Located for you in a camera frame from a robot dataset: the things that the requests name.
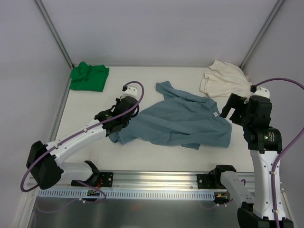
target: table surface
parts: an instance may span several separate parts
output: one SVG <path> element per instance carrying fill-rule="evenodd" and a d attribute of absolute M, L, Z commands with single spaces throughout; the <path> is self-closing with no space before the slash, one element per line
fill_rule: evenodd
<path fill-rule="evenodd" d="M 141 110 L 162 101 L 155 91 L 157 82 L 170 81 L 176 89 L 195 95 L 200 92 L 203 73 L 208 68 L 187 67 L 110 67 L 104 91 L 69 91 L 57 138 L 70 134 L 87 124 L 97 113 L 115 104 L 122 94 L 122 86 L 129 81 L 140 81 L 145 88 Z M 214 100 L 221 111 L 227 97 Z M 136 139 L 127 145 L 111 142 L 108 138 L 96 141 L 78 151 L 68 162 L 91 160 L 101 170 L 126 171 L 210 171 L 218 164 L 233 165 L 239 172 L 253 172 L 253 164 L 240 126 L 232 125 L 228 148 L 201 145 L 199 150 L 181 146 L 159 146 Z"/>

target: blue-gray shirt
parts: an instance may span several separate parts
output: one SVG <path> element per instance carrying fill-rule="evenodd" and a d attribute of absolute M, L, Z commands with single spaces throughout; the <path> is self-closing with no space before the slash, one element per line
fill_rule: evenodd
<path fill-rule="evenodd" d="M 169 81 L 157 83 L 164 101 L 141 111 L 129 125 L 109 138 L 122 145 L 136 138 L 164 146 L 199 149 L 200 144 L 228 147 L 231 124 L 219 116 L 217 103 L 174 89 Z"/>

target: perforated metal strip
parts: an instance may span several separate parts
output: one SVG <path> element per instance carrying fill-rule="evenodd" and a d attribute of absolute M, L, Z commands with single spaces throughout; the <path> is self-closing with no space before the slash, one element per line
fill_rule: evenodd
<path fill-rule="evenodd" d="M 40 190 L 39 197 L 57 198 L 100 198 L 102 196 L 88 196 L 87 189 L 59 189 Z M 212 191 L 153 191 L 153 190 L 103 190 L 108 199 L 139 199 L 139 200 L 214 200 Z"/>

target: cloth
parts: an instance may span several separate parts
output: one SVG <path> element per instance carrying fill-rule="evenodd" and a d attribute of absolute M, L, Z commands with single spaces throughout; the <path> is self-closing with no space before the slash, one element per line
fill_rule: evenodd
<path fill-rule="evenodd" d="M 122 145 L 136 138 L 153 144 L 199 149 L 200 144 L 228 147 L 231 124 L 219 116 L 215 101 L 174 89 L 169 81 L 156 84 L 164 101 L 141 111 L 129 125 L 109 138 Z"/>
<path fill-rule="evenodd" d="M 109 68 L 104 65 L 91 66 L 81 62 L 71 73 L 70 89 L 102 92 L 108 75 Z"/>
<path fill-rule="evenodd" d="M 231 93 L 244 97 L 252 95 L 251 84 L 239 67 L 231 63 L 214 61 L 209 68 L 200 84 L 200 91 L 209 97 L 229 97 Z"/>

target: folded green towel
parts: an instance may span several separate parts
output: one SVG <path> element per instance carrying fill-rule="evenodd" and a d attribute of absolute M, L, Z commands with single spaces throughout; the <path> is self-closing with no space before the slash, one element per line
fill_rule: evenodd
<path fill-rule="evenodd" d="M 91 66 L 81 62 L 71 73 L 70 89 L 102 92 L 109 70 L 104 65 Z"/>

